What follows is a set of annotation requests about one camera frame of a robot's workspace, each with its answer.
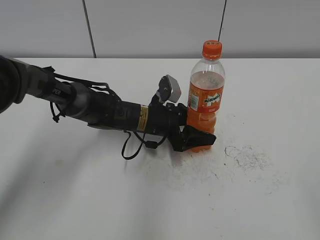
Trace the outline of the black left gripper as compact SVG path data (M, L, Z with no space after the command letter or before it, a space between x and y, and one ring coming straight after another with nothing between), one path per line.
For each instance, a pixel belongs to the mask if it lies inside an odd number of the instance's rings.
M161 136L161 140L147 140L147 148L157 148L168 140L174 151L184 152L196 147L212 146L217 139L214 134L186 125L188 108L182 103L155 104L149 106L148 110L146 133Z

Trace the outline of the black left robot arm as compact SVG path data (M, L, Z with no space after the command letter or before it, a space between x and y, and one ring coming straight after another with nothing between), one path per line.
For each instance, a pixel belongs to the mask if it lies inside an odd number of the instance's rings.
M215 135L187 124L187 107L178 102L181 89L170 75L161 78L149 105L123 101L105 82L57 74L52 67L0 58L0 109L19 104L26 95L49 102L52 118L70 117L89 127L120 130L135 135L143 147L156 149L160 142L145 140L146 135L169 141L173 150L211 146Z

